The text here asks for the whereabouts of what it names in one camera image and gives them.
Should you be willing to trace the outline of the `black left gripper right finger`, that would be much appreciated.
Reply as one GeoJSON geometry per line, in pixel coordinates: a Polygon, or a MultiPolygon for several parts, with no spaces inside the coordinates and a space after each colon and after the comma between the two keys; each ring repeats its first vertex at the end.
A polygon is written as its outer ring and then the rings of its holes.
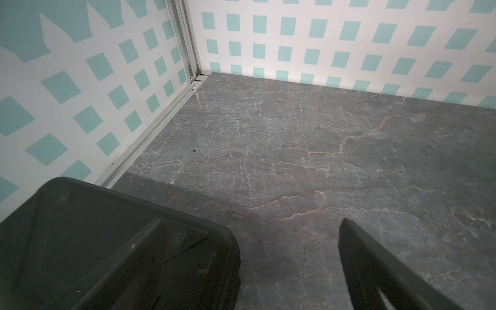
{"type": "Polygon", "coordinates": [[[338,250],[354,309],[460,309],[354,221],[339,227],[338,250]]]}

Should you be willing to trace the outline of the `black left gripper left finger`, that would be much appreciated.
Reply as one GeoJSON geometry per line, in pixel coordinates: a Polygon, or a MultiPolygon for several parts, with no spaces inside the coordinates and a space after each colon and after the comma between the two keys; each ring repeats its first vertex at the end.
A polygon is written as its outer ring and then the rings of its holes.
{"type": "Polygon", "coordinates": [[[162,260],[161,220],[153,220],[77,283],[72,309],[149,309],[162,260]]]}

